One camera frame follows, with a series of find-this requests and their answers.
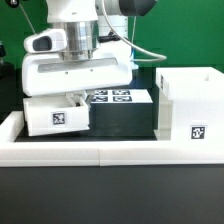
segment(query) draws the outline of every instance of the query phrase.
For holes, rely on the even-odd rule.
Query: wire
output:
[[[109,27],[111,28],[111,30],[122,40],[124,41],[126,44],[128,44],[129,46],[131,46],[132,48],[134,48],[135,50],[145,54],[145,55],[148,55],[148,56],[151,56],[151,57],[155,57],[155,59],[132,59],[131,61],[132,62],[159,62],[159,61],[164,61],[166,60],[166,56],[164,55],[161,55],[161,54],[156,54],[156,53],[153,53],[153,52],[150,52],[150,51],[147,51],[141,47],[138,47],[137,45],[134,45],[133,43],[131,43],[130,41],[126,40],[124,37],[122,37],[121,35],[119,35],[117,33],[117,31],[114,29],[113,25],[111,24],[109,18],[108,18],[108,15],[107,15],[107,12],[106,12],[106,9],[105,9],[105,3],[104,3],[104,0],[101,0],[101,6],[102,6],[102,11],[103,11],[103,15],[104,15],[104,18],[105,20],[107,21],[107,24],[109,25]]]
[[[132,30],[132,38],[131,38],[131,43],[134,43],[134,39],[135,39],[135,27],[136,27],[136,16],[134,17],[134,23],[133,23],[133,30]]]
[[[23,15],[25,16],[25,18],[26,18],[28,24],[30,25],[31,30],[32,30],[33,33],[35,34],[36,32],[35,32],[35,30],[34,30],[34,28],[33,28],[33,25],[32,25],[32,23],[31,23],[31,21],[30,21],[28,15],[26,14],[25,9],[23,8],[23,6],[22,6],[21,4],[19,4],[19,7],[20,7],[20,9],[21,9]]]

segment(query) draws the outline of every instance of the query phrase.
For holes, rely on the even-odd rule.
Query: black surface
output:
[[[224,166],[1,168],[1,224],[223,224]]]

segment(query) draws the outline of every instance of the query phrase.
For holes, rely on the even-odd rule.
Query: white block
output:
[[[159,140],[223,141],[224,75],[211,67],[158,68]]]
[[[80,97],[72,106],[66,96],[24,99],[29,136],[88,130],[89,108]]]

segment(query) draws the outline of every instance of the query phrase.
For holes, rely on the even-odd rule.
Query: qr-like marker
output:
[[[106,95],[108,95],[108,91],[107,90],[96,90],[95,95],[96,96],[106,96]]]
[[[131,95],[129,90],[113,90],[113,95],[117,96],[127,96]]]
[[[130,96],[115,96],[113,97],[113,101],[120,103],[120,102],[132,102],[132,98]]]
[[[206,127],[192,127],[191,139],[205,139]]]
[[[53,124],[54,125],[65,124],[65,114],[64,113],[53,114]]]
[[[95,103],[108,102],[108,96],[94,96],[92,102]]]

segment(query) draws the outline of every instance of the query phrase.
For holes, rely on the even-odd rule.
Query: white box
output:
[[[224,74],[211,67],[158,68],[158,140],[224,140]]]
[[[47,135],[89,129],[89,107],[81,97],[74,107],[66,96],[24,99],[25,120],[29,136]]]

